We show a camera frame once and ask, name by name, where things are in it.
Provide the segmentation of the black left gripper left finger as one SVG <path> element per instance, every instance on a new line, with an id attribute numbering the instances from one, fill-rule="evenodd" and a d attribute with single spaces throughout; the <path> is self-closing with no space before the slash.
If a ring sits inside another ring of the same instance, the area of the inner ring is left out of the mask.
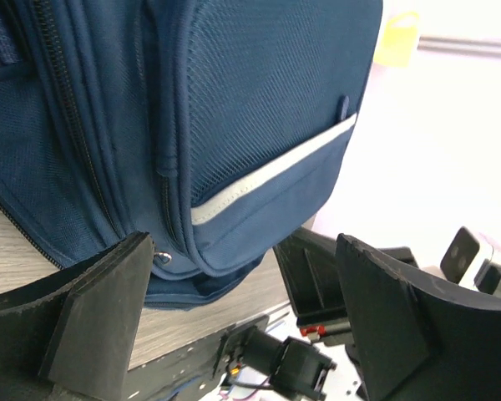
<path id="1" fill-rule="evenodd" d="M 119 400 L 154 258 L 146 233 L 0 293 L 0 400 Z"/>

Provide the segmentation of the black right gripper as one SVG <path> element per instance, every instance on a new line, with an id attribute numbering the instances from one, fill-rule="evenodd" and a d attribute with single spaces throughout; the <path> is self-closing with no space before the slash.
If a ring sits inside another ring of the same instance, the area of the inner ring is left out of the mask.
<path id="1" fill-rule="evenodd" d="M 357 400 L 359 374 L 347 355 L 352 332 L 340 288 L 336 243 L 299 228 L 274 246 L 300 328 L 288 304 L 240 323 L 221 339 L 224 400 Z"/>

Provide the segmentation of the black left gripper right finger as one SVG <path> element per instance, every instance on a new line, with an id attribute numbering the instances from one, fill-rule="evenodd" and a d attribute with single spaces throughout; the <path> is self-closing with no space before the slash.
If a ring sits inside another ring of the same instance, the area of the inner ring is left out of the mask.
<path id="1" fill-rule="evenodd" d="M 338 236 L 336 256 L 370 400 L 501 400 L 501 298 L 353 236 Z"/>

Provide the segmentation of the navy blue student backpack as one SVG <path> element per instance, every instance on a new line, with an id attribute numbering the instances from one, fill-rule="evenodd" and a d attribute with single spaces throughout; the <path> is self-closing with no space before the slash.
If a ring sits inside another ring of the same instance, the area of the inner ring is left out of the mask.
<path id="1" fill-rule="evenodd" d="M 145 303 L 223 297 L 329 199 L 380 1 L 0 1 L 0 209 L 55 266 L 151 235 Z"/>

